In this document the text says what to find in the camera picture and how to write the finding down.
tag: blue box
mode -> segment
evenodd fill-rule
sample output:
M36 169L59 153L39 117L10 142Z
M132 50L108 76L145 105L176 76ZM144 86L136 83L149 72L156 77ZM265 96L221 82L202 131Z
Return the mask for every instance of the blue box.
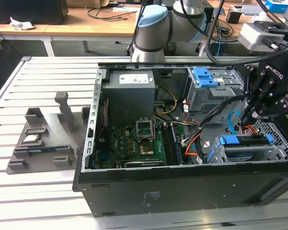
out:
M200 87L217 87L218 84L213 80L212 75L205 67L193 68L193 76L198 80Z
M265 3L267 9L273 13L285 13L288 8L288 0L285 1L272 1L268 0Z

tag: slotted table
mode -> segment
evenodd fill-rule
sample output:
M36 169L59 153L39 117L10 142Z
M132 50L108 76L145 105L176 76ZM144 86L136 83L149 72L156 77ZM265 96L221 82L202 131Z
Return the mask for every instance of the slotted table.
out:
M237 58L224 57L226 60ZM58 113L53 98L67 91L73 112L89 106L98 62L127 62L127 57L23 58L0 91L0 229L231 229L288 228L288 192L263 207L93 218L82 193L72 191L73 170L7 175L5 169L26 122L28 107ZM170 62L196 62L204 57L170 57ZM200 198L198 194L186 199Z

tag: black computer case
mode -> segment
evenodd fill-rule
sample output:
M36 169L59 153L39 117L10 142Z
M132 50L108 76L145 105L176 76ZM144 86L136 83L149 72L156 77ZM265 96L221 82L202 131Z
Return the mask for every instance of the black computer case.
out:
M68 14L66 0L0 0L0 24L10 17L32 24L62 24Z

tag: sticker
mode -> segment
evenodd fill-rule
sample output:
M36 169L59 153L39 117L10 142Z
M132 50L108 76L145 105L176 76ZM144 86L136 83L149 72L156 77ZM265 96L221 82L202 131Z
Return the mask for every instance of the sticker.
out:
M120 84L143 84L148 82L147 74L121 74Z
M204 147L204 148L210 147L210 142L209 142L209 141L204 142L204 146L203 146L203 147Z
M146 192L143 196L142 206L150 207L160 198L161 192Z
M189 112L189 106L187 104L184 104L183 110L184 110L184 112L188 113Z
M40 150L40 149L36 149L36 150L29 150L28 152L42 152L42 150Z
M203 160L202 160L199 156L197 156L196 161L197 161L199 164L202 164L202 163L203 163Z
M213 80L215 82L224 82L224 80L222 78L213 78Z

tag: aluminum profile table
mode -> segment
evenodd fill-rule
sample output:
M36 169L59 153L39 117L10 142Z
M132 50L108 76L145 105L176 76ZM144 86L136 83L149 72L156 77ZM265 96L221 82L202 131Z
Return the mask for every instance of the aluminum profile table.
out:
M72 191L74 171L8 175L7 163L26 122L28 107L58 113L53 98L68 91L73 112L88 106L98 62L127 62L127 57L23 58L0 91L0 229L288 229L288 192L262 207L151 213L94 218L82 193ZM204 57L170 57L170 62L207 61ZM199 194L187 199L200 198Z

